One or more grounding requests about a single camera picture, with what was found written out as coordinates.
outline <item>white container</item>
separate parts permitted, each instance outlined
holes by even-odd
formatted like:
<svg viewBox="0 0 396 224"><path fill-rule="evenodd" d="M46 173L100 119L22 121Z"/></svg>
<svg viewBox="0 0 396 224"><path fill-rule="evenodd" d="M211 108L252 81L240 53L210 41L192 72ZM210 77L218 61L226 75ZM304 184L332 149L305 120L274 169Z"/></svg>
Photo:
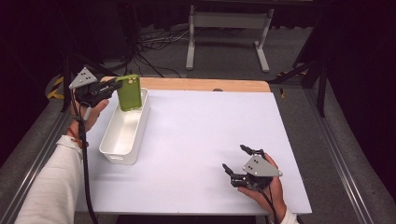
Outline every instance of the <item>white container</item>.
<svg viewBox="0 0 396 224"><path fill-rule="evenodd" d="M123 112L117 105L99 150L116 164L134 164L149 116L148 90L142 88L142 107Z"/></svg>

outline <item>wire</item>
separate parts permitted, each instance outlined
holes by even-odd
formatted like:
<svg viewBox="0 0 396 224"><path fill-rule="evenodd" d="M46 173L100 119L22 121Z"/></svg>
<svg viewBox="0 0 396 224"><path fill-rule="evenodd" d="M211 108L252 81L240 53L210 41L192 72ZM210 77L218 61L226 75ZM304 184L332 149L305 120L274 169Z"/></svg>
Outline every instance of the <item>wire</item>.
<svg viewBox="0 0 396 224"><path fill-rule="evenodd" d="M75 119L78 122L78 137L82 142L82 161L83 161L83 169L84 169L84 186L85 186L85 199L87 201L88 212L91 216L92 222L94 224L98 223L98 220L93 212L92 202L91 202L91 192L90 192L90 178L88 172L88 155L87 155L87 134L85 133L85 124L84 120L81 117L81 104L78 109L76 106L76 101L74 97L74 93L70 90L73 110L75 112Z"/></svg>
<svg viewBox="0 0 396 224"><path fill-rule="evenodd" d="M274 200L272 199L271 185L268 185L268 189L270 190L270 198L271 198L271 202L273 202Z"/></svg>
<svg viewBox="0 0 396 224"><path fill-rule="evenodd" d="M62 18L63 23L64 23L64 28L66 28L67 32L69 33L69 36L71 36L72 39L73 39L74 47L76 47L77 51L80 51L78 42L77 42L75 36L73 35L72 30L68 26L66 18L64 17L64 14L62 13L61 8L59 7L59 4L55 3L55 5L56 5L56 7L58 9L59 15Z"/></svg>
<svg viewBox="0 0 396 224"><path fill-rule="evenodd" d="M162 36L165 33L165 31L164 30L150 31L150 32L146 32L141 35L147 35L147 36L150 36L150 38L153 38L154 37L153 34L155 34L155 33L159 33L158 35L155 35L155 38L159 38L160 36Z"/></svg>
<svg viewBox="0 0 396 224"><path fill-rule="evenodd" d="M269 219L268 219L268 216L265 216L265 223L266 223L266 224L269 224L269 223L270 223L270 221L269 221Z"/></svg>
<svg viewBox="0 0 396 224"><path fill-rule="evenodd" d="M149 61L143 57L143 55L141 55L139 52L137 52L137 55L139 55L158 75L160 75L161 77L165 77L163 74L161 74L157 69L155 69L155 66L153 66L151 63L149 63Z"/></svg>
<svg viewBox="0 0 396 224"><path fill-rule="evenodd" d="M125 64L125 71L124 71L124 75L126 75L128 73L128 63Z"/></svg>
<svg viewBox="0 0 396 224"><path fill-rule="evenodd" d="M137 64L135 58L134 58L134 64L136 64L136 66L138 67L138 69L139 69L139 75L142 77L142 76L143 76L142 71L140 70L140 66L139 66L139 64Z"/></svg>
<svg viewBox="0 0 396 224"><path fill-rule="evenodd" d="M148 65L148 66L151 66L151 67L155 67L155 68L159 68L159 69L164 69L164 70L172 71L172 72L174 72L175 74L177 74L178 77L182 78L182 76L180 75L180 73L179 73L178 71L172 69L172 68L165 68L165 67L160 67L160 66L154 66L154 65L147 64L147 63L141 61L141 60L138 59L138 58L136 58L136 59L137 59L139 62L141 62L142 64L145 64L145 65Z"/></svg>
<svg viewBox="0 0 396 224"><path fill-rule="evenodd" d="M259 193L261 193L262 196L264 196L265 201L268 202L268 204L270 205L271 209L273 210L273 214L274 214L274 223L275 223L275 224L279 224L279 221L277 220L277 213L276 213L276 210L275 210L275 208L274 208L273 202L270 201L270 200L268 199L267 195L264 193L264 191L262 191L262 189L260 189L259 187L256 187L256 190L258 190Z"/></svg>
<svg viewBox="0 0 396 224"><path fill-rule="evenodd" d="M131 56L128 56L128 57L126 57L125 62L120 63L120 64L117 64L117 65L114 65L114 66L112 66L112 67L106 67L106 70L108 70L108 71L117 71L117 70L123 68L124 66L126 66L128 63L130 63L131 60L132 60L132 57L131 57ZM100 74L100 73L101 73L101 72L95 70L94 68L90 67L88 64L87 64L86 66L90 69L90 71L91 71L94 75Z"/></svg>
<svg viewBox="0 0 396 224"><path fill-rule="evenodd" d="M170 44L175 43L180 39L189 40L187 38L182 38L188 31L189 30L179 30L173 34L170 32L169 35L166 36L161 36L161 34L163 33L161 32L159 35L155 37L146 38L141 42L141 44L144 46L143 52L147 52L151 49L155 49L155 50L164 49Z"/></svg>

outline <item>white table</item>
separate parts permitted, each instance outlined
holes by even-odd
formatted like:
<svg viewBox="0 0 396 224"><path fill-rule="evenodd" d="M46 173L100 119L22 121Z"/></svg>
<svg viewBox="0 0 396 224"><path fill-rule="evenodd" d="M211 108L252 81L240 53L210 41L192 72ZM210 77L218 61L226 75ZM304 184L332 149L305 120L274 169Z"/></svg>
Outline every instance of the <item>white table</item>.
<svg viewBox="0 0 396 224"><path fill-rule="evenodd" d="M150 112L134 165L110 163L99 151L115 106L88 133L93 210L108 214L265 215L230 184L222 164L244 174L239 145L263 148L283 172L286 204L311 213L276 100L271 92L149 91ZM87 211L81 185L77 211Z"/></svg>

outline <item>white sleeve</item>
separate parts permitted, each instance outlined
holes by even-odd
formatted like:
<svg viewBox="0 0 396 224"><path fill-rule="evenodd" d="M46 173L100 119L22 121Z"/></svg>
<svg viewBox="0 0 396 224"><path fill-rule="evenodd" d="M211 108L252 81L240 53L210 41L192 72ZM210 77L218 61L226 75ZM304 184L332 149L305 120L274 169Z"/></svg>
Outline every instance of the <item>white sleeve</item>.
<svg viewBox="0 0 396 224"><path fill-rule="evenodd" d="M79 190L81 149L63 135L30 188L15 223L73 223Z"/></svg>
<svg viewBox="0 0 396 224"><path fill-rule="evenodd" d="M298 224L297 216L293 214L288 208L286 209L285 217L280 224Z"/></svg>

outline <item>black cable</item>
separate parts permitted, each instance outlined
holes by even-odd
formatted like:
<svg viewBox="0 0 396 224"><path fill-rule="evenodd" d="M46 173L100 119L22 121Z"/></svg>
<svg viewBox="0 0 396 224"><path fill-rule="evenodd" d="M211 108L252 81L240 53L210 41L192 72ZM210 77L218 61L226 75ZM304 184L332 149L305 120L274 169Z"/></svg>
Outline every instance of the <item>black cable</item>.
<svg viewBox="0 0 396 224"><path fill-rule="evenodd" d="M299 216L297 216L297 222L300 223L300 224L304 224L303 220Z"/></svg>
<svg viewBox="0 0 396 224"><path fill-rule="evenodd" d="M112 67L106 67L106 69L107 69L108 71L112 71L112 72L113 72L113 71L120 70L120 69L123 68L126 64L130 63L131 60L132 60L132 57L129 57L129 56L128 56L128 57L125 59L125 62L120 63L120 64L117 64L117 65L114 65L114 66L112 66ZM96 75L96 74L101 74L100 71L98 71L98 70L96 70L96 69L90 67L89 65L87 65L87 67L90 69L90 71L91 71L92 74L94 74L94 75Z"/></svg>
<svg viewBox="0 0 396 224"><path fill-rule="evenodd" d="M140 59L138 59L138 58L136 58L136 59L137 59L139 62L141 62L142 64L148 65L147 63L142 62ZM168 70L168 71L172 71L172 72L176 73L176 74L178 75L178 77L181 78L180 73L179 73L178 71L172 69L172 68L165 68L165 67L154 66L154 65L150 65L150 66L153 66L153 67L155 67L155 68L165 69L165 70Z"/></svg>
<svg viewBox="0 0 396 224"><path fill-rule="evenodd" d="M151 35L152 36L152 34L155 34L155 33L160 33L159 35L157 35L157 36L160 36L161 34L165 33L165 31L164 30L149 31L149 32L143 33L142 35Z"/></svg>
<svg viewBox="0 0 396 224"><path fill-rule="evenodd" d="M270 198L271 198L271 202L273 202L274 200L272 199L271 185L268 185L268 189L270 190Z"/></svg>
<svg viewBox="0 0 396 224"><path fill-rule="evenodd" d="M139 64L136 63L136 60L135 60L135 59L134 59L134 64L136 64L136 66L138 67L138 69L139 69L139 75L142 77L142 76L143 76L142 71L140 70L140 66L139 66Z"/></svg>
<svg viewBox="0 0 396 224"><path fill-rule="evenodd" d="M70 91L71 100L73 104L73 109L75 111L75 119L78 122L78 138L82 142L82 161L83 161L83 169L84 169L84 186L85 186L85 199L87 201L88 212L91 216L93 224L98 224L98 220L93 212L92 202L91 202L91 192L90 192L90 178L88 172L88 155L87 155L87 134L85 133L85 124L84 120L81 117L81 104L77 110L74 93Z"/></svg>
<svg viewBox="0 0 396 224"><path fill-rule="evenodd" d="M125 64L125 70L124 70L124 75L126 76L126 74L128 73L128 63Z"/></svg>
<svg viewBox="0 0 396 224"><path fill-rule="evenodd" d="M154 49L154 50L164 49L167 46L169 46L170 44L176 43L184 35L183 34L183 35L177 37L178 34L180 34L182 32L184 32L186 34L187 31L189 31L189 30L187 30L187 29L178 30L178 31L175 31L174 33L169 32L169 34L165 35L165 36L160 37L159 35L157 35L152 38L146 38L146 39L142 40L142 44L145 46L145 50L143 50L143 52L147 52L151 49Z"/></svg>
<svg viewBox="0 0 396 224"><path fill-rule="evenodd" d="M158 75L160 75L161 77L165 77L157 69L155 69L155 67L151 63L149 63L149 61L145 57L143 57L139 52L137 52L137 55L139 55L139 57L141 57Z"/></svg>
<svg viewBox="0 0 396 224"><path fill-rule="evenodd" d="M277 220L277 214L276 214L276 210L274 208L274 204L272 201L270 201L267 197L267 195L264 193L264 191L262 191L262 189L260 189L259 187L256 187L256 190L259 191L259 193L262 194L262 196L264 196L265 201L268 202L268 204L270 205L271 209L273 210L273 214L274 214L274 223L275 224L279 224L279 221Z"/></svg>
<svg viewBox="0 0 396 224"><path fill-rule="evenodd" d="M265 223L266 223L266 224L269 224L269 223L270 223L270 220L268 219L268 216L265 216L264 218L265 218Z"/></svg>

